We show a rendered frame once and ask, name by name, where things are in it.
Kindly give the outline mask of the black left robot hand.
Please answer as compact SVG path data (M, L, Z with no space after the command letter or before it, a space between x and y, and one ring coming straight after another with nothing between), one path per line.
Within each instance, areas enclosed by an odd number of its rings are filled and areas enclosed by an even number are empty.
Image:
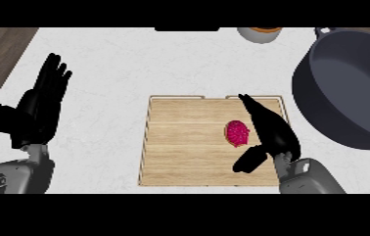
M61 103L73 71L61 62L61 56L51 53L30 89L12 108L0 104L0 132L11 135L12 148L46 145L57 133Z

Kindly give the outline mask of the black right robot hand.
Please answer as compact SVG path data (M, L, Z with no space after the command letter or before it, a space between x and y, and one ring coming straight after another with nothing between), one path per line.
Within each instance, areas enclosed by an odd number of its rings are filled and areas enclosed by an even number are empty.
M234 165L235 172L253 173L273 157L278 176L288 174L291 164L301 157L301 145L291 125L284 117L272 111L248 94L239 95L251 114L260 144L248 149Z

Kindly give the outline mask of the pale wooden tray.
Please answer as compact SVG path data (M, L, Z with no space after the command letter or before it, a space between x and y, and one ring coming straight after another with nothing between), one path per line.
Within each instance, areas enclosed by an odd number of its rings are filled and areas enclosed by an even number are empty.
M276 186L273 160L251 173L236 173L234 164L260 144L259 135L235 146L226 125L238 120L253 126L245 105L236 96L201 95L149 98L138 184L142 186Z

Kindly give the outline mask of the dark grey pot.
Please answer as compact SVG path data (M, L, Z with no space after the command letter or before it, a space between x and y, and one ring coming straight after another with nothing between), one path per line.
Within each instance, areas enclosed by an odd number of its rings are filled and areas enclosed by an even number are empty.
M370 33L315 28L318 40L292 75L301 114L338 144L370 150Z

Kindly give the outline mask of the brown wooden surface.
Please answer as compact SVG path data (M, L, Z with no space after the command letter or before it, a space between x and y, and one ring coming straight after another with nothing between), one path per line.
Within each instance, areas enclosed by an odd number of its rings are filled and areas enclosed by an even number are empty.
M37 34L37 27L0 27L0 88Z

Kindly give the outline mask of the white bowl with orange content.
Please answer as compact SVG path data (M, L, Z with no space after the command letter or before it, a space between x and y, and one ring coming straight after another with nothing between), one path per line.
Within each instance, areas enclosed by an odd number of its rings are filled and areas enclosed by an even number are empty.
M254 43L264 44L264 43L270 43L276 39L282 31L282 28L281 27L270 27L270 28L239 27L238 31L247 40L250 40Z

